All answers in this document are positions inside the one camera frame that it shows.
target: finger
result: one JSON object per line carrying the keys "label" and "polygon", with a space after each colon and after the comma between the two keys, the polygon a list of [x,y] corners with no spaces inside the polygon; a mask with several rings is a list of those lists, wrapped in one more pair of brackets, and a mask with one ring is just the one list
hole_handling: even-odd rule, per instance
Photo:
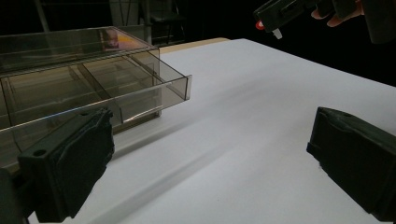
{"label": "finger", "polygon": [[322,20],[322,19],[326,18],[328,15],[326,15],[326,16],[324,16],[324,17],[321,17],[321,16],[319,15],[319,11],[318,11],[317,9],[315,9],[315,10],[312,11],[311,16],[312,16],[314,19],[316,19],[316,20]]}
{"label": "finger", "polygon": [[330,27],[334,27],[337,26],[341,23],[343,23],[344,21],[347,21],[351,18],[360,16],[360,15],[364,15],[363,12],[363,8],[361,7],[361,1],[356,1],[356,10],[353,11],[351,14],[349,14],[347,17],[343,18],[343,19],[339,19],[336,15],[332,16],[332,18],[327,22],[327,25]]}
{"label": "finger", "polygon": [[336,15],[332,16],[331,19],[327,21],[327,25],[330,27],[335,27],[341,23],[343,23],[344,20],[339,19]]}

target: table surface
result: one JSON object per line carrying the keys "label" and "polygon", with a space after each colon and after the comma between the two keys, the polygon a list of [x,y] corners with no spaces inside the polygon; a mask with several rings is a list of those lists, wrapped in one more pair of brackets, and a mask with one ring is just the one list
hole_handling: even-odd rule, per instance
{"label": "table surface", "polygon": [[396,134],[394,87],[246,39],[161,58],[192,75],[191,99],[116,134],[105,174],[64,223],[381,223],[306,145],[318,106]]}
{"label": "table surface", "polygon": [[222,41],[228,41],[230,39],[224,38],[224,37],[218,37],[218,38],[213,38],[213,39],[206,39],[206,40],[200,40],[200,41],[194,41],[190,43],[183,43],[183,44],[178,44],[178,45],[173,45],[173,46],[168,46],[168,47],[163,47],[160,48],[160,54],[164,53],[169,53],[181,49],[190,49],[190,48],[195,48],[195,47],[200,47],[203,45],[208,45],[208,44],[214,44],[214,43],[219,43]]}

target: transparent storage container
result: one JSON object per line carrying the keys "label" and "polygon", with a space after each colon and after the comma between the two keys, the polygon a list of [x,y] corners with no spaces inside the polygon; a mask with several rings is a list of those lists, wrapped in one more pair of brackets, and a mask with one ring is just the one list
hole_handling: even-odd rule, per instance
{"label": "transparent storage container", "polygon": [[76,114],[113,112],[113,133],[190,99],[191,76],[115,27],[0,37],[0,167]]}

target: black background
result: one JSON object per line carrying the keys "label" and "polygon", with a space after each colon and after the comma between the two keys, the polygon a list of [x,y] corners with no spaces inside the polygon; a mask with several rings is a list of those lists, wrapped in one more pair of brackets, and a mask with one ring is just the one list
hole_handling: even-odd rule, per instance
{"label": "black background", "polygon": [[[277,40],[271,33],[255,28],[253,11],[266,0],[184,1],[179,5],[181,13],[188,18],[185,27],[187,42],[214,37],[245,38],[356,76],[396,87],[396,80],[394,80],[396,41],[380,45],[371,43],[363,16],[330,28],[326,26],[327,20],[314,20],[310,16],[311,10],[307,10],[281,27],[283,38]],[[46,13],[51,30],[111,25],[111,15],[107,4],[47,7]],[[0,20],[0,35],[43,31],[33,0],[2,1]]]}

